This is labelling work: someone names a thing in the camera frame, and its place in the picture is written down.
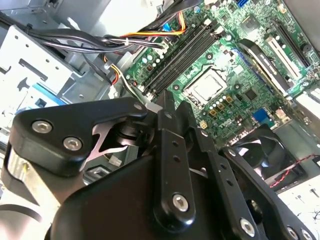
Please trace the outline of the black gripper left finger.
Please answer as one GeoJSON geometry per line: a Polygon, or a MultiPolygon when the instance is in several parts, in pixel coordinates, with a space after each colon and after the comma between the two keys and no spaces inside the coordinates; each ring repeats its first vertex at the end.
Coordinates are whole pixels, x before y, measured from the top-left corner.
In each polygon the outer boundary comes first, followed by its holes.
{"type": "Polygon", "coordinates": [[[178,133],[170,91],[156,100],[156,112],[132,97],[27,110],[14,119],[8,144],[8,170],[28,164],[20,178],[38,204],[57,212],[83,188],[87,162],[137,146],[142,155],[121,167],[133,183],[146,164],[155,167],[153,211],[163,226],[188,226],[196,216],[184,138],[178,133]]]}

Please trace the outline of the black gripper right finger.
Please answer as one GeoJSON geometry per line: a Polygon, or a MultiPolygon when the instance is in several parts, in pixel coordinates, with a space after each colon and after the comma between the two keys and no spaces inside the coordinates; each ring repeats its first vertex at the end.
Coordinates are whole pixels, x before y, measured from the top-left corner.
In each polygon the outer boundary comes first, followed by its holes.
{"type": "Polygon", "coordinates": [[[223,239],[315,239],[242,156],[232,148],[216,149],[212,137],[197,127],[189,102],[182,101],[176,115],[187,138],[190,167],[206,170],[223,239]]]}

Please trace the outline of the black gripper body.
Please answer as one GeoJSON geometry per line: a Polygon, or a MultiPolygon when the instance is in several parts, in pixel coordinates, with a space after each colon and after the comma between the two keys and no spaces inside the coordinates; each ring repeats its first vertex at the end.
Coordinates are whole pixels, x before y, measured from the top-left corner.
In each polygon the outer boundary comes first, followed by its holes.
{"type": "Polygon", "coordinates": [[[224,240],[205,168],[190,166],[185,141],[195,218],[187,226],[164,226],[156,219],[155,167],[147,163],[133,183],[114,173],[78,190],[60,207],[50,240],[224,240]]]}

